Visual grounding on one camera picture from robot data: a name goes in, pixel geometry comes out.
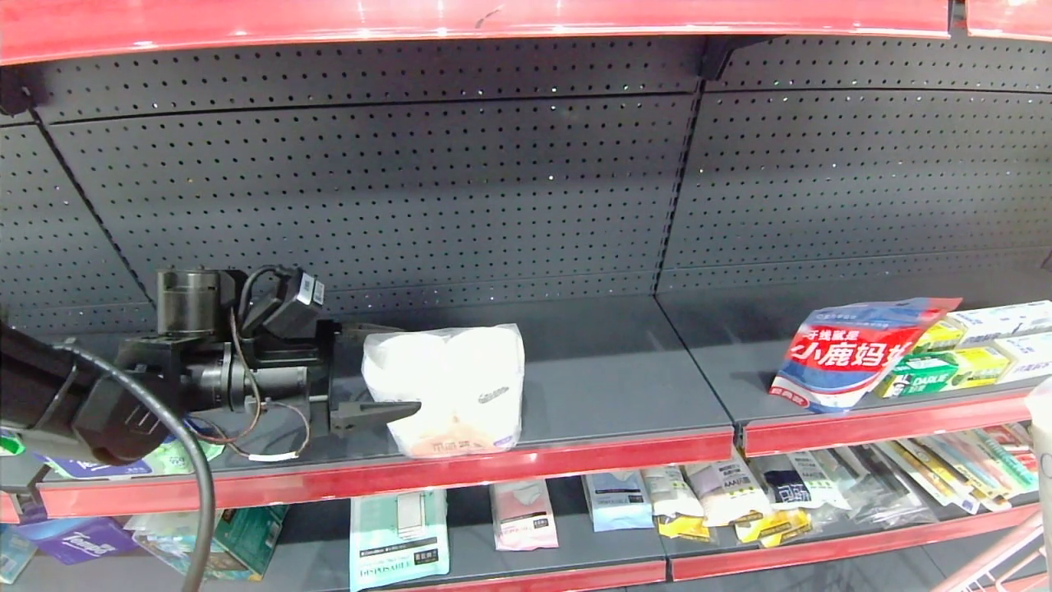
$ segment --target tissue box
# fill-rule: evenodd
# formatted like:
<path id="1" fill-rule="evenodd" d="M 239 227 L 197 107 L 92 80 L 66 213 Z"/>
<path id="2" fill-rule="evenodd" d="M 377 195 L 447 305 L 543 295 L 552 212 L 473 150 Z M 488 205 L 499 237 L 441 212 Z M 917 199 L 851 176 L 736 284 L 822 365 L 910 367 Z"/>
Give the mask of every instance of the tissue box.
<path id="1" fill-rule="evenodd" d="M 449 573 L 446 492 L 350 501 L 350 590 Z"/>
<path id="2" fill-rule="evenodd" d="M 138 548 L 132 533 L 113 518 L 25 519 L 31 522 L 14 526 L 13 530 L 67 566 Z"/>
<path id="3" fill-rule="evenodd" d="M 11 525 L 0 525 L 0 583 L 15 584 L 37 548 L 15 532 Z"/>
<path id="4" fill-rule="evenodd" d="M 1006 338 L 994 347 L 1009 360 L 1002 383 L 1052 374 L 1052 333 Z"/>
<path id="5" fill-rule="evenodd" d="M 594 532 L 653 528 L 653 507 L 639 471 L 585 475 Z"/>
<path id="6" fill-rule="evenodd" d="M 201 443 L 201 449 L 208 461 L 216 458 L 223 452 L 222 446 L 204 442 Z M 190 462 L 189 457 L 186 456 L 186 450 L 183 445 L 176 441 L 175 436 L 168 436 L 161 446 L 142 460 L 120 467 L 69 458 L 55 458 L 36 453 L 35 455 L 67 479 L 121 479 L 138 475 L 185 475 L 190 472 Z"/>
<path id="7" fill-rule="evenodd" d="M 402 454 L 489 454 L 519 443 L 525 352 L 517 326 L 373 334 L 364 347 L 372 399 L 421 404 L 387 425 Z"/>
<path id="8" fill-rule="evenodd" d="M 205 578 L 263 579 L 287 510 L 264 506 L 218 512 Z M 186 573 L 197 544 L 196 512 L 140 514 L 128 520 L 127 528 L 140 547 Z"/>

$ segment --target purple tissue box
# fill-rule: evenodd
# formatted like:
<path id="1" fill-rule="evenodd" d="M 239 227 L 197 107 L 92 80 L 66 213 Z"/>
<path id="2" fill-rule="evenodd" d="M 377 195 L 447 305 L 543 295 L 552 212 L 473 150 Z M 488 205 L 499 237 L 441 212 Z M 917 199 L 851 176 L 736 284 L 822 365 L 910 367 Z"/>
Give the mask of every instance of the purple tissue box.
<path id="1" fill-rule="evenodd" d="M 132 533 L 113 518 L 23 519 L 29 524 L 14 527 L 16 532 L 67 566 L 139 548 Z"/>

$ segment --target white package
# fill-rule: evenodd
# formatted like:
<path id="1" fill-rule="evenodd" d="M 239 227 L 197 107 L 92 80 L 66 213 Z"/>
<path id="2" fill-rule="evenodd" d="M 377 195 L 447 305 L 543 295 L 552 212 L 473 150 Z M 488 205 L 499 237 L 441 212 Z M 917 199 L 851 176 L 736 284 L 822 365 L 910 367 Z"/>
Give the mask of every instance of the white package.
<path id="1" fill-rule="evenodd" d="M 702 501 L 707 527 L 750 522 L 773 511 L 736 450 L 731 451 L 730 461 L 687 465 L 683 469 Z"/>
<path id="2" fill-rule="evenodd" d="M 705 517 L 702 503 L 683 477 L 679 467 L 651 467 L 643 470 L 643 479 L 650 494 L 654 516 Z"/>
<path id="3" fill-rule="evenodd" d="M 526 354 L 515 325 L 383 333 L 365 339 L 362 376 L 377 402 L 420 402 L 387 427 L 414 458 L 519 444 Z"/>
<path id="4" fill-rule="evenodd" d="M 815 510 L 825 505 L 851 509 L 836 484 L 810 452 L 764 456 L 750 463 L 756 476 L 767 485 L 774 510 Z"/>

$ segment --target plastic wrap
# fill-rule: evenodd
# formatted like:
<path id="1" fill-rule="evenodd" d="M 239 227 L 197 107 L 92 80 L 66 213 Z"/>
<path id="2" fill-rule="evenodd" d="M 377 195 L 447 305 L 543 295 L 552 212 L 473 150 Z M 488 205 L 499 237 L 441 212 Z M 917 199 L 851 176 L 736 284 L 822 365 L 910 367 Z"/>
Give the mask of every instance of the plastic wrap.
<path id="1" fill-rule="evenodd" d="M 414 458 L 502 452 L 522 431 L 525 351 L 514 325 L 365 339 L 362 376 L 378 402 L 420 402 L 388 424 Z"/>

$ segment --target red shelf trim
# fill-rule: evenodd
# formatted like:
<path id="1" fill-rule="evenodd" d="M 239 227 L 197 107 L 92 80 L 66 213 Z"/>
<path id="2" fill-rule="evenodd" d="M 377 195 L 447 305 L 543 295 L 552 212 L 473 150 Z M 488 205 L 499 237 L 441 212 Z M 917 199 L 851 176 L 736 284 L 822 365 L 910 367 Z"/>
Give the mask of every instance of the red shelf trim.
<path id="1" fill-rule="evenodd" d="M 413 592 L 565 592 L 566 590 L 602 590 L 665 581 L 665 560 L 585 568 L 529 575 L 494 577 L 472 581 L 417 586 L 401 590 Z"/>
<path id="2" fill-rule="evenodd" d="M 0 524 L 17 525 L 18 523 L 18 508 L 15 506 L 15 501 L 6 493 L 0 493 Z"/>
<path id="3" fill-rule="evenodd" d="M 280 473 L 217 473 L 219 508 L 301 504 L 376 493 L 461 487 L 531 477 L 639 469 L 666 464 L 723 461 L 730 457 L 733 432 L 719 428 L 701 433 L 613 441 L 551 449 L 513 449 L 501 454 L 409 461 L 376 465 L 272 469 Z M 161 477 L 129 482 L 43 483 L 40 494 L 52 517 L 112 516 L 198 508 L 194 479 Z"/>
<path id="4" fill-rule="evenodd" d="M 946 0 L 4 0 L 0 64 L 323 41 L 584 35 L 948 38 Z"/>
<path id="5" fill-rule="evenodd" d="M 846 559 L 859 555 L 895 551 L 919 545 L 963 538 L 1018 526 L 1035 511 L 1036 504 L 1012 508 L 1006 512 L 979 514 L 933 525 L 909 527 L 887 532 L 834 538 L 816 543 L 787 545 L 771 549 L 754 549 L 699 557 L 672 559 L 672 579 L 697 579 L 750 571 L 787 568 Z"/>
<path id="6" fill-rule="evenodd" d="M 1030 419 L 1023 400 L 1030 389 L 999 395 L 752 422 L 745 427 L 747 456 L 959 432 Z"/>
<path id="7" fill-rule="evenodd" d="M 1052 0 L 968 0 L 968 34 L 1052 41 Z"/>

